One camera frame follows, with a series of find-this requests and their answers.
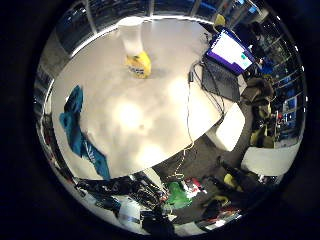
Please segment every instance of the green bag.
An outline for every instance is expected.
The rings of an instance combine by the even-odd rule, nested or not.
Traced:
[[[181,189],[178,182],[171,182],[168,184],[170,196],[165,202],[164,209],[179,209],[189,206],[192,200],[187,198],[187,195],[183,189]]]

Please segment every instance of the monitor screen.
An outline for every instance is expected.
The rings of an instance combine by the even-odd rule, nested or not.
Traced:
[[[236,75],[242,74],[255,61],[250,51],[225,28],[213,41],[206,54]]]

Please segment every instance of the laptop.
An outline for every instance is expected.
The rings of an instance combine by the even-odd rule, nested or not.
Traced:
[[[254,63],[250,51],[227,28],[215,36],[203,56],[202,88],[233,102],[240,101],[238,76]]]

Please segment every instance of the table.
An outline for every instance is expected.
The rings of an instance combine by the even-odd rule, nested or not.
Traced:
[[[76,85],[84,92],[80,127],[107,156],[111,178],[152,167],[187,147],[187,106],[192,140],[219,120],[219,111],[195,82],[187,104],[189,68],[207,49],[204,33],[191,21],[144,22],[142,41],[152,61],[148,79],[134,78],[124,66],[117,31],[96,39],[67,64],[54,83],[52,112],[59,148],[75,176],[101,179],[89,161],[72,153],[58,121]],[[233,104],[224,103],[226,111]]]

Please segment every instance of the wire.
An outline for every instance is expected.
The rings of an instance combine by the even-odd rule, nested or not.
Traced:
[[[215,106],[215,107],[218,108],[218,110],[219,110],[219,112],[220,112],[220,119],[213,125],[213,127],[214,127],[214,126],[216,126],[216,125],[219,125],[219,124],[223,121],[223,119],[224,119],[224,116],[225,116],[224,100],[223,100],[223,98],[222,98],[222,96],[221,96],[221,94],[220,94],[220,91],[219,91],[219,88],[218,88],[218,86],[217,86],[217,84],[216,84],[216,82],[215,82],[214,76],[212,75],[211,71],[208,69],[207,65],[205,65],[203,61],[197,61],[197,62],[195,62],[194,64],[192,64],[191,69],[190,69],[190,72],[192,72],[191,76],[192,76],[192,77],[193,77],[193,76],[196,76],[196,79],[197,79],[198,84],[201,85],[201,79],[200,79],[198,73],[197,73],[196,70],[195,70],[196,66],[198,66],[198,65],[201,66],[201,67],[206,67],[206,68],[207,68],[210,76],[211,76],[212,79],[213,79],[216,92],[218,93],[219,97],[221,98],[222,106],[220,105],[220,103],[219,103],[218,100],[216,99],[215,95],[212,94],[212,93],[210,93],[210,92],[205,88],[205,86],[202,85],[202,87],[203,87],[204,90],[205,90],[204,93],[206,94],[206,97],[210,100],[210,102],[212,103],[213,106]]]
[[[172,175],[167,176],[167,178],[171,178],[171,177],[176,177],[178,180],[181,180],[184,178],[184,174],[183,173],[177,173],[182,165],[182,163],[185,160],[186,157],[186,151],[190,150],[194,147],[194,141],[191,137],[191,133],[190,133],[190,127],[189,127],[189,117],[190,117],[190,109],[189,109],[189,102],[190,102],[190,93],[191,93],[191,87],[190,87],[190,81],[188,81],[188,100],[187,100],[187,129],[188,129],[188,135],[191,141],[191,144],[189,146],[187,146],[186,148],[183,149],[183,155],[182,158],[180,160],[180,163],[178,164],[176,170],[173,172]]]

